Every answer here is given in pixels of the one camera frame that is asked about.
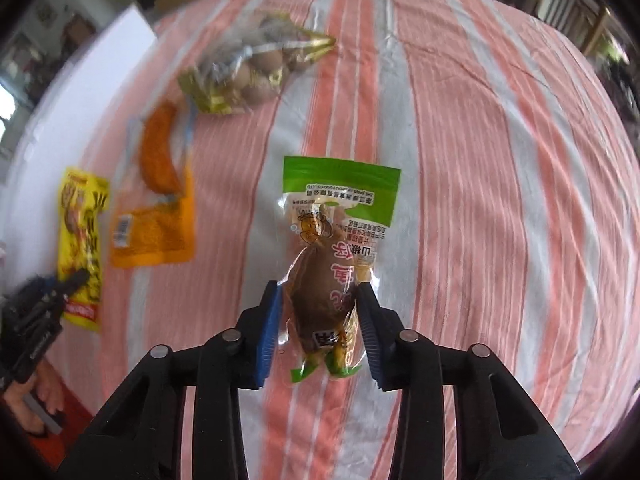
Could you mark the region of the person's left hand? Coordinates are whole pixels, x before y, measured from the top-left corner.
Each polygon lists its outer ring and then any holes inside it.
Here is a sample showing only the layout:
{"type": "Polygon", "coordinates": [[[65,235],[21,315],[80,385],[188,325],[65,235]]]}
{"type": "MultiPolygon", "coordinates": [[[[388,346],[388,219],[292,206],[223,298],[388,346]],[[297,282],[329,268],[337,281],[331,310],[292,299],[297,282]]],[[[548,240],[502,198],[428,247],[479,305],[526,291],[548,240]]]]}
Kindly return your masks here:
{"type": "Polygon", "coordinates": [[[64,411],[64,392],[61,379],[51,363],[43,359],[34,374],[24,384],[14,382],[2,394],[2,400],[18,424],[33,436],[42,436],[46,424],[41,416],[25,402],[31,394],[42,405],[48,415],[55,416],[64,411]]]}

